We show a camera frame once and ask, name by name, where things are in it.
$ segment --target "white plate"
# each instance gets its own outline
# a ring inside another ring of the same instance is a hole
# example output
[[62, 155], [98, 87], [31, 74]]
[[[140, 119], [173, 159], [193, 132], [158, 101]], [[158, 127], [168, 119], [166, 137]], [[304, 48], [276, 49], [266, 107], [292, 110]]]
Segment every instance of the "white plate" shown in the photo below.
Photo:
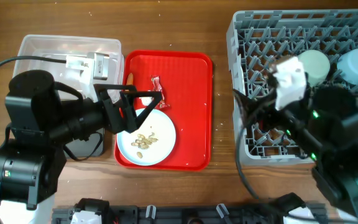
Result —
[[[144, 109], [136, 110], [139, 115]], [[150, 145], [148, 149], [139, 149], [137, 146], [131, 146], [138, 137], [143, 134], [149, 137], [152, 133], [158, 141]], [[130, 162], [140, 166], [151, 166], [163, 161], [172, 151], [177, 134], [171, 119], [159, 110], [152, 110], [142, 126], [128, 133], [123, 131], [117, 134], [117, 145], [121, 154]], [[141, 152], [143, 158], [137, 156], [137, 152]]]

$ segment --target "wooden table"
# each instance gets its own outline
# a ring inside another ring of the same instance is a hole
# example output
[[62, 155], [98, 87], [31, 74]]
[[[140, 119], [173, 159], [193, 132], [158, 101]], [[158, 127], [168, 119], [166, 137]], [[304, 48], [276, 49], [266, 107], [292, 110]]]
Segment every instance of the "wooden table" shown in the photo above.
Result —
[[[104, 146], [108, 150], [104, 155], [66, 163], [59, 178], [55, 207], [72, 206], [81, 198], [138, 206], [251, 201], [234, 162], [232, 81], [226, 50], [226, 31], [232, 15], [239, 10], [358, 8], [358, 1], [345, 0], [33, 2], [0, 0], [0, 61], [17, 55], [25, 35], [48, 34], [118, 39], [124, 55], [136, 49], [203, 52], [214, 63], [213, 149], [207, 168], [201, 172], [125, 169], [112, 154], [114, 136], [107, 135]], [[9, 122], [4, 98], [13, 67], [10, 63], [0, 68], [0, 145]], [[325, 202], [315, 187], [311, 168], [311, 164], [245, 167], [244, 172], [263, 197], [295, 192], [304, 200]]]

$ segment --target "candy wrapper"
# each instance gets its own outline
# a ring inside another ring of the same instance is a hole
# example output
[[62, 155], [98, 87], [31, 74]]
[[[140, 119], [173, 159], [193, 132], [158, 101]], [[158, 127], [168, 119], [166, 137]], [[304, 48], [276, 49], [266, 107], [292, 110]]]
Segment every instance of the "candy wrapper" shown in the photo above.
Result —
[[153, 91], [160, 91], [162, 95], [162, 100], [158, 103], [157, 109], [167, 108], [170, 105], [165, 103], [165, 97], [162, 92], [162, 86], [160, 84], [160, 77], [152, 77], [152, 83], [153, 83]]

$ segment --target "wooden surface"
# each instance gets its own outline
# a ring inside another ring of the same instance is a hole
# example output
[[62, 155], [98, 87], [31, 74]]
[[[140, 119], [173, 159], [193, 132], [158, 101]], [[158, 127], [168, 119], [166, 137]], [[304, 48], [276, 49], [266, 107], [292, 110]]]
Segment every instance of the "wooden surface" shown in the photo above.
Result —
[[[232, 15], [239, 10], [343, 8], [358, 8], [358, 1], [0, 0], [0, 61], [17, 55], [25, 35], [49, 34], [119, 39], [124, 55], [136, 49], [184, 50], [206, 53], [214, 62], [213, 149], [205, 170], [125, 169], [115, 161], [114, 136], [108, 135], [108, 151], [103, 156], [66, 163], [59, 178], [55, 206], [72, 206], [81, 198], [138, 206], [250, 201], [234, 162], [232, 81], [226, 50], [226, 31]], [[9, 122], [4, 98], [13, 67], [10, 63], [0, 68], [0, 145]], [[315, 187], [311, 167], [245, 167], [244, 172], [263, 197], [295, 192], [304, 200], [325, 202]]]

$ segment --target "red tray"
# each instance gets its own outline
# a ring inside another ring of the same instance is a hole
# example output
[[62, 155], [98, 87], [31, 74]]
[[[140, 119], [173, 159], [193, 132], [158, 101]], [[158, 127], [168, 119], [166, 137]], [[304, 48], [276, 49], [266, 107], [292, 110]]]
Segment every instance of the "red tray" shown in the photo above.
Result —
[[[124, 81], [133, 73], [139, 91], [152, 90], [151, 78], [160, 76], [165, 102], [162, 111], [172, 120], [177, 140], [171, 154], [152, 166], [138, 166], [120, 153], [114, 157], [128, 168], [197, 171], [211, 159], [212, 61], [205, 54], [136, 50], [125, 61]], [[145, 108], [140, 99], [135, 109]]]

